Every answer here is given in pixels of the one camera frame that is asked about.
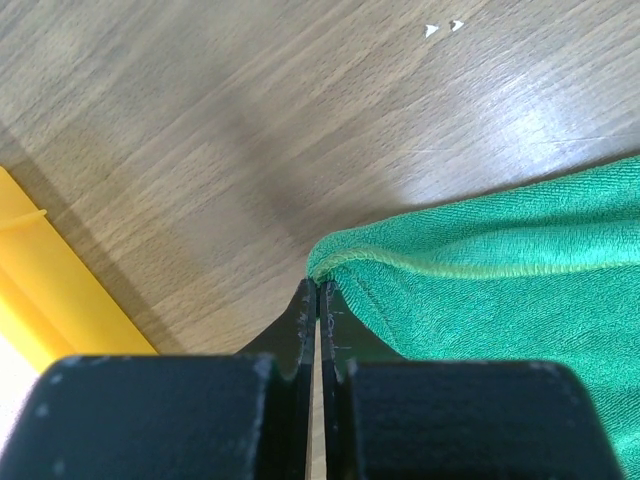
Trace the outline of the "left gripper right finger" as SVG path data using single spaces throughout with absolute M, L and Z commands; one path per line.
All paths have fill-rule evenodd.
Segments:
M 329 479 L 391 479 L 398 449 L 385 423 L 402 401 L 406 362 L 348 307 L 334 282 L 319 290 L 326 467 Z

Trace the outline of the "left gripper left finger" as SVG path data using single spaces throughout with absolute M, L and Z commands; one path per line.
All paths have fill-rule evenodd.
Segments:
M 316 293 L 312 280 L 301 280 L 284 312 L 239 351 L 272 360 L 257 479 L 305 479 L 309 474 Z

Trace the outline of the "green towel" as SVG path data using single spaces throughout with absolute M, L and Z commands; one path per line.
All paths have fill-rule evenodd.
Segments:
M 330 234 L 307 274 L 412 360 L 568 366 L 638 477 L 637 158 Z

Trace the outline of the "yellow plastic tray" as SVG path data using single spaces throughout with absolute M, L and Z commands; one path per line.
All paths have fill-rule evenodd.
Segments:
M 156 352 L 6 170 L 1 335 L 38 372 L 71 355 Z

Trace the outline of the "pink towel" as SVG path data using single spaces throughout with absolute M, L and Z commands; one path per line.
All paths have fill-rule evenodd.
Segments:
M 1 440 L 4 441 L 38 378 L 38 372 L 4 336 L 1 337 L 0 354 Z

